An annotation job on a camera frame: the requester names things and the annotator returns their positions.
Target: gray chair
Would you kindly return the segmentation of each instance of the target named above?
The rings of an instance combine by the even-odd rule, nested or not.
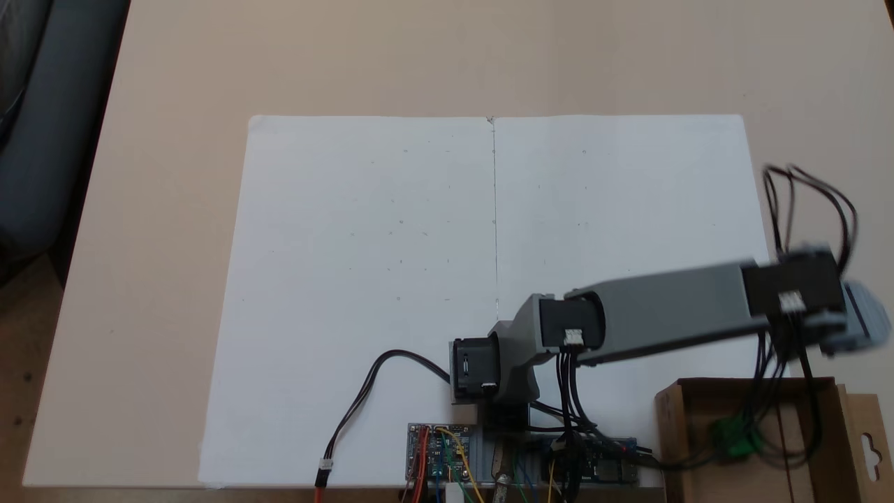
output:
[[[129,4],[0,0],[0,276],[60,233],[67,274]]]

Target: green wire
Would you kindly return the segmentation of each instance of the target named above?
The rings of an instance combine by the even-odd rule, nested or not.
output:
[[[453,454],[451,453],[451,451],[447,450],[447,435],[444,435],[443,433],[441,434],[441,442],[442,442],[441,448],[446,451],[446,452],[444,452],[444,454],[447,455],[447,470],[449,470],[450,473],[453,473]],[[472,497],[469,496],[469,494],[466,492],[466,488],[462,487],[462,482],[457,482],[456,485],[460,486],[462,495],[466,497],[466,501],[468,501],[468,503],[475,503],[475,501],[472,499]]]
[[[521,482],[519,482],[519,453],[516,453],[515,459],[512,463],[512,478],[515,479],[515,487],[519,488],[519,492],[521,493],[521,498],[525,500],[527,503],[527,496],[525,496],[525,490],[521,489]]]

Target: desk surface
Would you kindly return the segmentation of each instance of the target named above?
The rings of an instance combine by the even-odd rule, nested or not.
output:
[[[25,483],[198,485],[253,115],[742,114],[756,166],[857,202],[851,274],[891,309],[891,89],[882,0],[134,0]],[[815,366],[882,393],[889,358]]]

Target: microcontroller board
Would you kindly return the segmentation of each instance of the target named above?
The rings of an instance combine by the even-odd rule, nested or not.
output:
[[[541,439],[541,464],[540,477],[544,482],[550,480],[550,464],[552,463],[553,438]],[[637,449],[637,439],[614,439],[625,449],[634,452]],[[565,473],[565,458],[556,456],[553,479],[557,483],[562,482],[562,474]],[[580,466],[580,482],[586,484],[636,484],[639,478],[638,467],[629,461],[612,457],[605,448],[599,447],[599,440],[584,439],[584,456]]]
[[[461,446],[457,446],[456,440],[446,433],[438,431],[444,429],[456,435]],[[468,459],[473,459],[473,446],[475,426],[469,424],[420,424],[412,422],[407,426],[407,469],[404,472],[407,479],[415,478],[419,469],[419,457],[424,452],[426,460],[426,476],[434,480],[435,477],[443,481],[467,482],[468,471],[462,462],[460,449]]]

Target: orange wire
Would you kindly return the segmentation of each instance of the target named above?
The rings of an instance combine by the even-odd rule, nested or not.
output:
[[[426,460],[428,458],[428,427],[425,434],[422,435],[422,448],[419,450],[419,474],[416,482],[416,488],[413,490],[413,503],[419,503],[422,497],[422,484],[426,483]]]

